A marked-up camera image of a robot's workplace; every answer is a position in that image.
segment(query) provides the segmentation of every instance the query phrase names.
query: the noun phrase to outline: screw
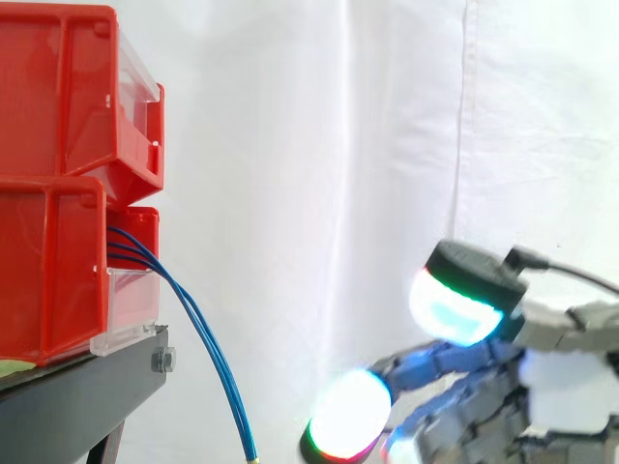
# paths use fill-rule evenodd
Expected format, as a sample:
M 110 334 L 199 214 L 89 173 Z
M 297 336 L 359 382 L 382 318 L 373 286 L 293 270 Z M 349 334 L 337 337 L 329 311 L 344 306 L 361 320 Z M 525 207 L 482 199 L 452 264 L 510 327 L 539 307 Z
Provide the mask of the screw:
M 176 348 L 171 346 L 160 348 L 153 355 L 153 370 L 161 374 L 172 372 L 176 365 Z

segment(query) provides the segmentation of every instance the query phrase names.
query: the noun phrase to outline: black metal stand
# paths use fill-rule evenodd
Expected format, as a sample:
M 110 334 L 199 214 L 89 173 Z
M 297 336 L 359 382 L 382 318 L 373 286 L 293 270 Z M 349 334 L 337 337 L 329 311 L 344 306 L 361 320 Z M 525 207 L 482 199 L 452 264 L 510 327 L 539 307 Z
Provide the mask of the black metal stand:
M 115 464 L 123 428 L 125 428 L 124 421 L 98 442 L 88 453 L 86 464 Z
M 157 336 L 105 358 L 91 355 L 0 379 L 0 462 L 113 464 L 125 418 L 159 389 L 167 347 Z

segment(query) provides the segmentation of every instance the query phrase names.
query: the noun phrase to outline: red plastic bin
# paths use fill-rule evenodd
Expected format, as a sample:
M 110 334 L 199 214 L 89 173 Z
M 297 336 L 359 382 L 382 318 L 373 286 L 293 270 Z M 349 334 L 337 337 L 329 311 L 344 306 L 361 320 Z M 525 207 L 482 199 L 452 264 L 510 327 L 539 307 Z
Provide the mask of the red plastic bin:
M 122 225 L 157 254 L 156 210 L 107 214 L 103 185 L 88 177 L 0 178 L 0 223 L 0 360 L 46 365 L 87 351 L 93 337 L 101 338 L 110 329 L 119 334 L 130 323 L 154 324 L 158 301 L 142 312 L 126 309 L 142 304 L 136 288 L 145 289 L 150 300 L 158 298 L 159 284 L 152 279 L 157 276 L 141 271 L 121 272 L 128 277 L 115 274 L 107 266 L 106 241 L 117 238 L 111 233 L 107 237 L 106 225 Z M 150 279 L 146 286 L 141 277 Z M 115 306 L 111 279 L 123 295 L 139 298 L 125 298 L 125 308 Z M 135 281 L 138 286 L 128 287 Z M 113 328 L 110 321 L 116 321 Z M 115 343 L 125 342 L 115 336 Z M 114 351 L 105 344 L 105 339 L 99 343 L 102 350 Z
M 162 189 L 163 88 L 106 6 L 0 3 L 0 175 L 85 175 L 122 208 Z

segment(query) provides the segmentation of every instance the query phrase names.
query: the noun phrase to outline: robotic hand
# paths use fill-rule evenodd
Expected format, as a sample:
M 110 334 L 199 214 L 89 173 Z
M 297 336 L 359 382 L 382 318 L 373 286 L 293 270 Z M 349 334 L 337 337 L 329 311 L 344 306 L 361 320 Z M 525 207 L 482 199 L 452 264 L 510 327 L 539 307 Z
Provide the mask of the robotic hand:
M 526 302 L 524 269 L 555 269 L 619 294 L 609 282 L 524 249 L 500 261 L 441 242 L 410 303 L 419 325 L 448 341 L 339 379 L 301 439 L 305 460 L 362 462 L 403 393 L 458 373 L 467 375 L 391 432 L 382 448 L 387 464 L 612 463 L 619 443 L 619 304 L 558 312 Z M 545 434 L 525 434 L 531 422 Z

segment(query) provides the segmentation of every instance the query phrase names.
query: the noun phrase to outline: blue cable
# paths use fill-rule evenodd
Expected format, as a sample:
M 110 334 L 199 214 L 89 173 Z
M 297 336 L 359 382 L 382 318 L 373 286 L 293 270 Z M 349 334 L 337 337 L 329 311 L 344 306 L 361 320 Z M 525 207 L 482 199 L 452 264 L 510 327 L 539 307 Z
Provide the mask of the blue cable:
M 144 256 L 144 254 L 139 249 L 137 249 L 137 248 L 133 248 L 131 246 L 126 246 L 126 245 L 122 245 L 122 244 L 115 244 L 115 243 L 108 243 L 107 245 L 109 247 L 120 248 L 120 249 L 123 249 L 125 251 L 129 251 L 131 253 L 135 253 L 138 256 L 142 256 L 142 257 L 146 258 L 146 256 Z M 118 257 L 119 259 L 127 259 L 128 258 L 127 256 L 124 256 L 124 255 L 112 255 L 112 253 L 108 254 L 108 256 Z M 149 263 L 147 263 L 146 261 L 143 261 L 143 260 L 134 261 L 132 259 L 130 259 L 130 261 L 138 262 L 139 264 L 141 264 L 143 266 L 146 266 L 146 267 L 149 267 L 150 269 L 153 269 L 149 265 Z M 223 350 L 221 349 L 221 347 L 217 343 L 217 340 L 215 339 L 215 336 L 214 336 L 213 332 L 211 331 L 211 329 L 210 329 L 209 325 L 207 324 L 206 320 L 204 319 L 204 316 L 203 316 L 202 312 L 200 311 L 200 309 L 199 309 L 197 303 L 195 302 L 195 300 L 192 298 L 192 296 L 187 291 L 185 291 L 185 289 L 181 285 L 179 285 L 179 288 L 181 289 L 181 292 L 183 292 L 183 296 L 187 299 L 187 301 L 192 306 L 192 308 L 195 311 L 198 319 L 200 320 L 202 326 L 204 327 L 204 330 L 206 331 L 206 333 L 210 337 L 213 345 L 215 346 L 215 348 L 216 348 L 216 350 L 217 350 L 217 352 L 219 354 L 220 362 L 223 364 L 224 369 L 227 372 L 228 380 L 229 380 L 229 382 L 231 384 L 233 393 L 236 396 L 237 404 L 239 406 L 239 409 L 241 410 L 241 416 L 246 419 L 245 420 L 246 427 L 244 427 L 244 428 L 246 429 L 246 431 L 247 430 L 249 431 L 248 439 L 252 443 L 253 442 L 253 437 L 251 436 L 251 428 L 250 428 L 250 425 L 249 425 L 249 421 L 247 420 L 247 413 L 245 411 L 245 406 L 243 404 L 243 399 L 241 398 L 241 394 L 239 393 L 238 387 L 236 385 L 236 381 L 234 380 L 234 376 L 232 375 L 232 370 L 230 369 L 230 366 L 229 366 L 229 364 L 228 364 L 228 362 L 227 362 L 227 360 L 225 358 L 225 355 L 223 354 Z
M 119 247 L 121 249 L 126 249 L 127 251 L 135 252 L 140 256 L 146 257 L 144 256 L 143 253 L 140 252 L 140 250 L 136 248 L 131 248 L 130 246 L 124 246 L 121 244 L 109 244 L 109 245 L 112 247 Z M 157 261 L 157 263 L 151 264 L 151 263 L 148 263 L 146 261 L 143 261 L 137 258 L 132 258 L 130 256 L 124 256 L 124 255 L 119 255 L 119 254 L 114 254 L 114 253 L 109 253 L 108 256 L 137 262 L 157 272 L 158 274 L 163 276 L 166 280 L 168 280 L 168 282 L 170 283 L 170 285 L 172 285 L 173 288 L 176 285 L 178 289 L 181 291 L 181 293 L 183 293 L 183 296 L 187 298 L 190 305 L 192 305 L 194 311 L 196 311 L 196 314 L 195 313 L 192 314 L 190 312 L 190 310 L 186 307 L 186 304 L 187 304 L 186 302 L 182 300 L 181 303 L 183 303 L 185 310 L 188 312 L 188 315 L 192 319 L 193 326 L 196 328 L 196 330 L 198 331 L 198 334 L 202 338 L 202 341 L 207 347 L 207 350 L 209 351 L 209 355 L 211 356 L 211 359 L 213 360 L 213 363 L 218 371 L 218 374 L 220 375 L 221 383 L 223 384 L 223 387 L 226 391 L 226 396 L 228 397 L 228 402 L 230 403 L 230 408 L 232 409 L 234 419 L 237 422 L 237 428 L 239 429 L 239 434 L 241 435 L 241 441 L 243 443 L 243 448 L 244 448 L 246 458 L 248 461 L 254 460 L 257 457 L 257 453 L 255 451 L 255 444 L 253 442 L 253 437 L 251 435 L 251 429 L 249 428 L 247 414 L 245 413 L 245 408 L 243 406 L 240 394 L 238 393 L 236 382 L 234 381 L 234 378 L 232 377 L 232 373 L 229 369 L 229 365 L 227 364 L 227 361 L 225 360 L 225 357 L 223 356 L 223 353 L 221 352 L 221 348 L 219 347 L 219 344 L 214 339 L 213 334 L 211 333 L 208 325 L 206 324 L 206 321 L 204 320 L 204 317 L 202 313 L 200 312 L 199 308 L 197 307 L 197 304 L 193 300 L 192 296 L 185 289 L 183 289 L 183 287 L 181 287 L 174 279 L 171 278 L 171 276 L 167 273 L 167 271 L 162 268 L 162 264 L 159 262 L 159 260 Z M 198 327 L 198 325 L 196 325 L 196 322 L 194 320 L 194 317 L 196 315 L 203 326 Z
M 247 413 L 245 411 L 241 395 L 239 394 L 230 367 L 225 359 L 225 356 L 223 355 L 223 352 L 221 351 L 221 347 L 215 340 L 215 337 L 213 336 L 212 331 L 206 323 L 204 316 L 199 310 L 199 307 L 197 306 L 191 295 L 172 278 L 172 276 L 163 267 L 162 263 L 157 259 L 157 257 L 155 257 L 155 255 L 153 255 L 153 253 L 151 253 L 150 250 L 146 248 L 140 241 L 138 241 L 135 237 L 128 234 L 127 232 L 116 227 L 108 227 L 108 230 L 122 235 L 127 240 L 132 242 L 137 248 L 124 246 L 121 244 L 109 244 L 111 247 L 118 247 L 126 251 L 136 253 L 139 256 L 147 258 L 148 261 L 114 253 L 109 253 L 110 257 L 133 261 L 157 272 L 168 281 L 168 283 L 174 290 L 174 293 L 176 293 L 176 296 L 179 298 L 185 311 L 188 313 L 188 316 L 192 320 L 193 326 L 200 335 L 200 338 L 202 339 L 202 342 L 204 343 L 207 351 L 209 352 L 209 356 L 211 357 L 211 360 L 215 365 L 216 371 L 220 376 L 221 383 L 225 390 L 226 397 L 228 398 L 228 403 L 230 404 L 234 420 L 237 424 L 237 428 L 239 429 L 239 435 L 241 436 L 241 442 L 243 444 L 245 456 L 248 461 L 253 461 L 254 459 L 256 459 L 257 453 L 255 451 L 255 444 L 253 441 Z
M 126 245 L 122 245 L 122 244 L 114 244 L 114 243 L 108 243 L 107 244 L 109 247 L 115 247 L 115 248 L 120 248 L 120 249 L 124 249 L 126 251 L 130 251 L 132 253 L 138 254 L 139 256 L 145 257 L 139 249 L 137 248 L 133 248 L 131 246 L 126 246 Z M 111 258 L 117 258 L 117 259 L 124 259 L 127 261 L 132 261 L 134 263 L 140 264 L 160 275 L 162 275 L 159 271 L 159 269 L 157 269 L 153 264 L 143 260 L 143 259 L 139 259 L 139 258 L 134 258 L 131 256 L 126 256 L 123 254 L 116 254 L 116 253 L 109 253 L 107 256 L 111 257 Z M 183 296 L 187 299 L 187 301 L 189 302 L 189 304 L 192 306 L 194 312 L 196 313 L 196 316 L 198 317 L 198 319 L 200 320 L 200 322 L 202 323 L 202 326 L 205 330 L 205 332 L 207 333 L 207 335 L 210 337 L 210 341 L 212 342 L 212 344 L 215 346 L 217 354 L 218 354 L 218 358 L 219 358 L 219 362 L 223 365 L 224 370 L 226 371 L 226 377 L 228 378 L 228 381 L 230 382 L 232 389 L 233 389 L 233 393 L 236 396 L 237 399 L 237 404 L 239 402 L 241 402 L 240 407 L 242 410 L 242 414 L 245 414 L 245 408 L 243 407 L 242 404 L 242 399 L 241 399 L 241 395 L 239 394 L 238 391 L 238 387 L 236 385 L 236 381 L 234 380 L 234 376 L 232 375 L 231 369 L 229 364 L 227 363 L 227 360 L 225 359 L 225 356 L 223 355 L 223 352 L 221 350 L 221 347 L 219 346 L 219 344 L 217 343 L 217 341 L 215 340 L 215 338 L 213 337 L 212 332 L 210 331 L 210 328 L 208 326 L 208 324 L 206 323 L 206 320 L 204 320 L 204 316 L 202 315 L 201 311 L 199 310 L 197 303 L 195 302 L 195 300 L 192 298 L 192 296 L 183 288 L 183 286 L 181 286 L 180 284 L 178 284 L 181 292 L 183 293 Z

